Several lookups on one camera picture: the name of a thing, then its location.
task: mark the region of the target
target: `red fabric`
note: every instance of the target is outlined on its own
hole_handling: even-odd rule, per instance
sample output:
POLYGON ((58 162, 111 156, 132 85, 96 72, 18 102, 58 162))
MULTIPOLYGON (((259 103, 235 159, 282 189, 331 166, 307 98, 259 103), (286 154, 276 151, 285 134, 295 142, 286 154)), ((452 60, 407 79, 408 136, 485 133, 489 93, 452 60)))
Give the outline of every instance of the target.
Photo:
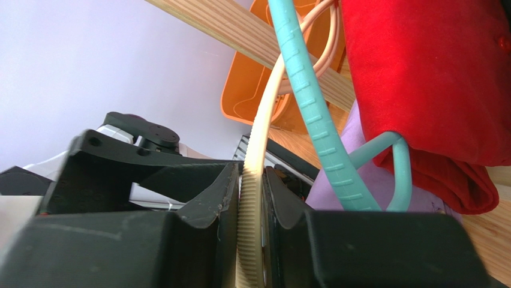
MULTIPOLYGON (((414 185, 460 213, 494 209, 484 166, 511 165, 511 35, 499 0, 342 0, 342 12, 366 139, 400 133, 414 185)), ((390 149, 374 161, 393 169, 390 149)))

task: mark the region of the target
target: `orange basket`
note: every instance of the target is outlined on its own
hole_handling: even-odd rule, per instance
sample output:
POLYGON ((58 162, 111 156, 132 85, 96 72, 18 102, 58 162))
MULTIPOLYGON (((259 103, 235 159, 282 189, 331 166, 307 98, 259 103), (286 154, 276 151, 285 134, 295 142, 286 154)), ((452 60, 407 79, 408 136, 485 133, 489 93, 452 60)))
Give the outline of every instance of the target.
MULTIPOLYGON (((294 0, 296 11, 305 17, 319 0, 294 0)), ((255 0, 250 12, 273 26, 267 0, 255 0)), ((319 58, 323 53, 330 30, 330 13, 323 13, 305 33, 304 38, 309 53, 319 58)), ((344 46, 338 46, 330 67, 338 71, 342 66, 344 46)), ((225 117, 252 125, 259 102, 271 70, 249 57, 236 52, 227 76, 221 97, 221 110, 225 117)), ((272 127, 299 134, 307 130, 293 94, 280 95, 276 99, 272 116, 272 127)))

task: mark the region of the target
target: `purple cloth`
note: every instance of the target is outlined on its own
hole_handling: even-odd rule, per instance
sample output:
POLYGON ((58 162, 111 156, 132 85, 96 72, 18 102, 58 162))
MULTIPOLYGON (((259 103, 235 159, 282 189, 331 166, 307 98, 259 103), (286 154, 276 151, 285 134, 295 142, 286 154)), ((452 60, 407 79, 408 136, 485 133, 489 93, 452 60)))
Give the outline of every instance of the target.
MULTIPOLYGON (((360 124, 359 106, 356 101, 351 108, 350 116, 342 131, 341 140, 348 153, 366 143, 360 124)), ((372 161, 364 164, 358 172, 374 199, 385 210, 394 195, 394 176, 384 168, 377 167, 372 161)), ((306 202, 310 207, 318 210, 343 210, 323 169, 321 169, 316 178, 306 202)), ((458 221, 461 221, 461 215, 451 210, 440 198, 415 186, 412 188, 408 211, 440 212, 451 215, 458 221)))

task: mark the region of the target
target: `folded clothing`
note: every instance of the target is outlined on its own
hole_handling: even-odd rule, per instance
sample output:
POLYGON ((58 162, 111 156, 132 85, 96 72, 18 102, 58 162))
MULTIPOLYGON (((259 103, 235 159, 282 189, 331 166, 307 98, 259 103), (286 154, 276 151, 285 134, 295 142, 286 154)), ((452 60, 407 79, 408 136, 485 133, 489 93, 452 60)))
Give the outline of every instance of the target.
MULTIPOLYGON (((413 184, 457 212, 498 204, 485 166, 511 165, 511 34, 499 0, 342 0, 366 140, 410 146, 413 184)), ((392 151, 374 163, 393 169, 392 151)))
MULTIPOLYGON (((342 131, 341 141, 348 153, 365 144, 356 101, 342 131)), ((358 172, 374 199, 382 210, 385 210, 394 195, 394 176, 384 168, 377 167, 372 161, 364 164, 358 172)), ((318 210, 343 210, 323 169, 312 185, 306 203, 318 210)), ((440 198, 415 186, 412 188, 408 212, 443 212, 461 221, 461 215, 454 212, 440 198)))

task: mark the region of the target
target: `wooden floor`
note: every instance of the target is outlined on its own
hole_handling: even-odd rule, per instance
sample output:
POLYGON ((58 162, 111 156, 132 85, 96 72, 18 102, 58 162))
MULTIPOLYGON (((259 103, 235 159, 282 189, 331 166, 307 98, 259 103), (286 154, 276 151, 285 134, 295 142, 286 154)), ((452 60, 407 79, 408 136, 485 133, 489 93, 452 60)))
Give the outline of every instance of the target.
MULTIPOLYGON (((338 131, 341 131, 348 113, 333 105, 329 110, 338 131)), ((321 167, 309 135, 270 129, 269 137, 307 162, 321 167)), ((489 273, 511 286, 511 202, 501 201, 492 212, 464 216, 463 221, 489 273)))

